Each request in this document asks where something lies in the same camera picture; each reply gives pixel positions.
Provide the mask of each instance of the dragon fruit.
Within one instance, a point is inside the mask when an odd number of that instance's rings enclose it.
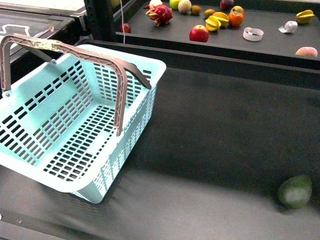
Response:
[[[151,20],[154,20],[156,26],[162,24],[168,24],[170,19],[172,19],[172,9],[164,4],[155,6],[154,9],[150,9],[145,13]]]

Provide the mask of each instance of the white cable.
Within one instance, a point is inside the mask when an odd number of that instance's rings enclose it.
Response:
[[[121,22],[122,22],[122,31],[123,31],[123,44],[126,43],[126,33],[125,33],[125,27],[124,27],[124,10],[122,9],[122,0],[120,0],[120,8],[121,8]]]

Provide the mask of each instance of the white ribbon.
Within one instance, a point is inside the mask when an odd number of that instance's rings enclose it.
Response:
[[[298,28],[298,23],[296,21],[288,21],[284,26],[279,27],[279,31],[288,34],[294,33]]]
[[[252,42],[258,42],[262,39],[264,31],[258,28],[246,27],[243,30],[243,37]]]

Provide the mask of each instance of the table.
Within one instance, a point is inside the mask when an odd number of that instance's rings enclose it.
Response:
[[[287,74],[318,81],[319,71],[257,66],[285,74],[285,85],[194,70],[211,56],[83,43],[167,63],[151,120],[100,204],[0,166],[2,221],[66,240],[319,239],[320,92]],[[311,176],[312,201],[285,211],[275,192],[298,174]]]

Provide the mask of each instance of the avocado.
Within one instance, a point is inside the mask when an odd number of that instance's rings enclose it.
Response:
[[[307,175],[298,175],[289,178],[278,189],[280,202],[290,209],[300,209],[310,200],[312,181]]]

